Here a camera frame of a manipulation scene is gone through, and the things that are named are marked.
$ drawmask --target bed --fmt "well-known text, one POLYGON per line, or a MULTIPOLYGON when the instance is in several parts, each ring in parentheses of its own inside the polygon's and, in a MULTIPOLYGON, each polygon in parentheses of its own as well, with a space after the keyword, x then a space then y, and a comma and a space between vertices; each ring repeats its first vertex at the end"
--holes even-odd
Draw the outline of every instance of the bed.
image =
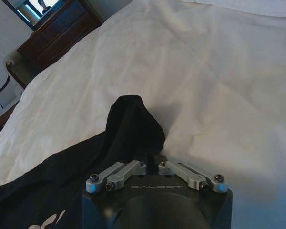
POLYGON ((225 175, 232 228, 286 228, 286 11, 200 2, 214 5, 134 0, 41 72, 0 133, 0 185, 100 133, 137 94, 163 154, 225 175))

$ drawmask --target wooden dresser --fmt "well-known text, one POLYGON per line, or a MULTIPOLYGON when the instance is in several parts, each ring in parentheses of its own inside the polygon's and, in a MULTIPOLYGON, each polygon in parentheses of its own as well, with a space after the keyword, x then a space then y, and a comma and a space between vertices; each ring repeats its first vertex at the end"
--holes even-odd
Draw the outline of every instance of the wooden dresser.
POLYGON ((101 24, 86 0, 67 0, 17 51, 42 71, 101 24))

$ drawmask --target mirror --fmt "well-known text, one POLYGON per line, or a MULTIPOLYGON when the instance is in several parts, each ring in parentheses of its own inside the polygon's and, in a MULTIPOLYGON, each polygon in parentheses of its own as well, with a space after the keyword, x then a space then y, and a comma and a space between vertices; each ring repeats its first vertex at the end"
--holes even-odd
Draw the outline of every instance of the mirror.
POLYGON ((44 21, 53 13, 52 8, 61 0, 5 0, 9 7, 13 7, 13 11, 21 17, 23 21, 29 23, 36 29, 39 27, 39 21, 44 21))

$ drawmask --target silver metal link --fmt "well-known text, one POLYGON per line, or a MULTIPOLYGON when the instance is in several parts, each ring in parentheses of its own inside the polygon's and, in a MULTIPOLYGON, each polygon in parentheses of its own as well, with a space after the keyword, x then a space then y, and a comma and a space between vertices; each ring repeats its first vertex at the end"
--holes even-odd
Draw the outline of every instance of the silver metal link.
POLYGON ((106 189, 108 191, 114 191, 123 188, 125 181, 140 169, 141 163, 139 161, 132 161, 128 163, 119 172, 107 177, 106 189))
POLYGON ((204 176, 194 173, 182 165, 170 161, 165 163, 165 167, 168 172, 176 174, 182 180, 187 182, 190 188, 195 190, 204 189, 203 187, 205 187, 204 185, 206 184, 206 179, 204 176))
POLYGON ((113 164, 112 166, 110 166, 108 169, 101 172, 98 175, 98 179, 94 180, 92 178, 89 178, 88 180, 86 180, 86 191, 89 193, 100 192, 106 183, 107 177, 113 173, 118 172, 124 166, 125 166, 124 163, 117 162, 117 163, 113 164))
POLYGON ((180 165, 206 177, 206 180, 210 185, 211 190, 213 190, 214 192, 225 193, 228 191, 228 186, 224 180, 224 176, 220 174, 212 175, 211 173, 205 171, 203 168, 200 168, 199 166, 193 165, 191 163, 185 163, 185 164, 180 163, 180 165))

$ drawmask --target black fabric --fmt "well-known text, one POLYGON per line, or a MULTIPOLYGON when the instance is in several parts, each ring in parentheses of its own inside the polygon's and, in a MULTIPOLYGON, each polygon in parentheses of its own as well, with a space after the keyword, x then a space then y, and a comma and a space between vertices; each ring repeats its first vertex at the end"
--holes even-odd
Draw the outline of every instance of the black fabric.
POLYGON ((121 96, 110 109, 104 132, 0 186, 0 228, 37 229, 47 221, 53 222, 45 229, 81 228, 81 191, 89 175, 116 161, 129 162, 142 150, 159 153, 164 140, 161 126, 141 98, 121 96))

